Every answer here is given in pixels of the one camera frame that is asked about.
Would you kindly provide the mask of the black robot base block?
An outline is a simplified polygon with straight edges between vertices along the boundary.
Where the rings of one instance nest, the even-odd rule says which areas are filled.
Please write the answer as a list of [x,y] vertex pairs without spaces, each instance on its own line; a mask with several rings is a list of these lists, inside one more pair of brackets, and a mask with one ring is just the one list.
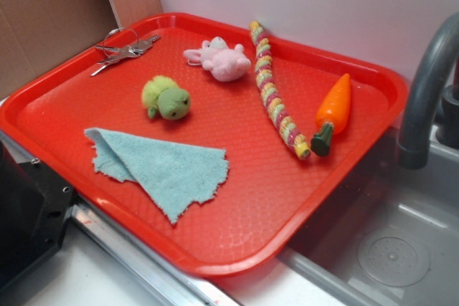
[[1,145],[1,291],[62,247],[73,186],[47,164],[18,163]]

